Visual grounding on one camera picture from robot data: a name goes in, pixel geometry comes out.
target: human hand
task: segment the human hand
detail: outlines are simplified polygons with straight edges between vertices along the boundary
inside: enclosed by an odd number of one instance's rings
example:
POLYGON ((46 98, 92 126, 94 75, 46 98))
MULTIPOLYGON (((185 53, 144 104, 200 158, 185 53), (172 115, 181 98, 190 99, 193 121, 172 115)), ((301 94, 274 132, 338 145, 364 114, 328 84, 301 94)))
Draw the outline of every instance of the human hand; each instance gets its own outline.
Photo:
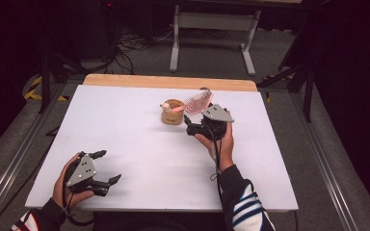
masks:
MULTIPOLYGON (((214 143, 207 139, 202 134, 195 134, 195 138, 208 149, 209 155, 214 159, 214 143)), ((221 150, 220 153, 220 170, 223 172, 228 167, 233 166, 232 152, 233 152, 233 135, 232 135, 232 124, 230 122, 226 125, 226 133, 222 140, 216 141, 218 148, 221 150)))
MULTIPOLYGON (((67 164, 63 167, 63 170, 59 176, 59 179, 55 183, 55 187, 53 189, 53 200, 58 204, 60 207, 64 207, 63 205, 63 187, 64 187, 64 179, 65 179, 65 174, 68 166, 73 163, 75 160, 79 158, 79 154, 77 153, 74 155, 68 162, 67 164)), ((90 197, 94 196, 93 191, 84 191, 80 193, 75 193, 73 194, 69 188, 66 188, 66 202, 69 202, 70 204, 68 207, 71 209, 73 208, 76 204, 82 202, 83 200, 89 199, 90 197)))

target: white metal frame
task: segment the white metal frame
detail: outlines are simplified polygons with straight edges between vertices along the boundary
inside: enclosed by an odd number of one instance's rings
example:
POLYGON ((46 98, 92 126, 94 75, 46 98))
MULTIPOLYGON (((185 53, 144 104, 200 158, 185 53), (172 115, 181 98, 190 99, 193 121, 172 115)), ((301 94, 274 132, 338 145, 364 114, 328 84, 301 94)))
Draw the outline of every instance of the white metal frame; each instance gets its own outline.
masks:
POLYGON ((230 15, 216 13, 181 13, 179 6, 175 6, 173 17, 173 45, 171 54, 170 71, 175 72, 178 68, 179 56, 179 28, 200 28, 232 31, 247 31, 248 37, 245 43, 241 43, 241 51, 245 60, 249 75, 254 75, 255 70, 251 61, 251 41, 256 31, 261 11, 254 15, 230 15))

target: metal stand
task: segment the metal stand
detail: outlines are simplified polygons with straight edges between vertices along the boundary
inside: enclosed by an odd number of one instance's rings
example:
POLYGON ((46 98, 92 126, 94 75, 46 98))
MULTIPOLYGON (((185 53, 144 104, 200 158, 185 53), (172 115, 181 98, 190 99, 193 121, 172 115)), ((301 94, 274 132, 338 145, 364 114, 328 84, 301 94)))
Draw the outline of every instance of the metal stand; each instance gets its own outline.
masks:
POLYGON ((249 75, 254 75, 255 70, 251 61, 251 41, 256 31, 261 11, 251 15, 227 15, 215 13, 181 13, 179 6, 175 6, 173 17, 173 45, 171 54, 170 71, 177 71, 179 56, 179 28, 200 28, 231 31, 247 31, 245 43, 240 44, 243 58, 249 75))
POLYGON ((63 67, 64 64, 67 64, 76 71, 85 75, 88 75, 91 72, 80 64, 77 64, 64 56, 55 53, 50 48, 42 47, 40 51, 42 95, 39 113, 42 114, 50 103, 50 73, 53 75, 56 82, 65 83, 68 79, 68 75, 65 68, 63 67))
POLYGON ((258 88, 265 88, 283 78, 294 73, 294 77, 291 80, 290 84, 287 86, 287 89, 290 92, 298 92, 304 82, 305 84, 305 94, 304 94, 304 106, 303 112, 307 122, 311 122, 310 119, 310 106, 311 106, 311 97, 312 89, 314 84, 314 76, 311 71, 311 64, 299 64, 294 67, 288 68, 281 73, 275 75, 274 77, 264 80, 261 83, 256 84, 258 88))

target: white table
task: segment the white table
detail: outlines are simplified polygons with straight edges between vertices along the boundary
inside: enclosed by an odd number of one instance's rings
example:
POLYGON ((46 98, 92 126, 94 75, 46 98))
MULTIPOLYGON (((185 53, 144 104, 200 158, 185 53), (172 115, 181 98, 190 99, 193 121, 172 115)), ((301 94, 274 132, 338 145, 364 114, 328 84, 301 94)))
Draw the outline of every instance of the white table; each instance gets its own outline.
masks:
MULTIPOLYGON (((118 174, 122 177, 105 197, 94 196, 78 208, 221 211, 216 182, 210 180, 215 165, 206 149, 187 136, 185 124, 172 126, 161 122, 162 102, 170 98, 185 99, 199 90, 157 88, 79 86, 26 207, 44 205, 61 169, 75 153, 104 149, 107 154, 93 161, 97 169, 94 179, 108 181, 118 174)), ((243 176, 252 180, 264 207, 268 211, 298 210, 260 93, 211 90, 212 102, 228 108, 235 119, 234 162, 243 176)), ((198 122, 198 118, 201 116, 191 116, 193 122, 198 122)))

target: floor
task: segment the floor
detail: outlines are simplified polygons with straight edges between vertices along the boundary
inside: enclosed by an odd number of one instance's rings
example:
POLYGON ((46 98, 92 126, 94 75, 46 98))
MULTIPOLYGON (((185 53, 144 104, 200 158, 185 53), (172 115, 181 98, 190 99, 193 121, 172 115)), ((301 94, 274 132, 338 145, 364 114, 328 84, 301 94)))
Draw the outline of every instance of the floor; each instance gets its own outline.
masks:
MULTIPOLYGON (((169 72, 172 36, 145 50, 125 50, 134 73, 139 75, 183 76, 223 79, 247 79, 256 83, 267 75, 278 73, 278 65, 294 40, 288 31, 258 30, 253 38, 251 57, 256 75, 247 74, 238 44, 239 33, 189 31, 180 43, 178 70, 169 72)), ((128 69, 126 57, 117 61, 128 69)), ((84 61, 83 66, 99 61, 84 61)), ((113 63, 109 73, 129 74, 113 63)), ((37 76, 31 76, 25 93, 37 76)), ((0 230, 7 230, 27 209, 26 197, 31 190, 35 170, 49 148, 53 137, 46 133, 62 123, 73 93, 84 76, 71 75, 66 84, 52 81, 52 103, 39 114, 40 101, 28 99, 27 105, 0 140, 0 230), (59 96, 68 100, 59 100, 59 96)), ((289 93, 281 80, 266 89, 259 89, 271 120, 278 146, 299 204, 293 212, 270 213, 277 230, 370 230, 370 197, 357 177, 323 103, 314 88, 311 123, 302 113, 304 90, 289 93)), ((77 219, 92 217, 89 212, 76 212, 77 219)), ((62 230, 92 230, 65 222, 62 230)))

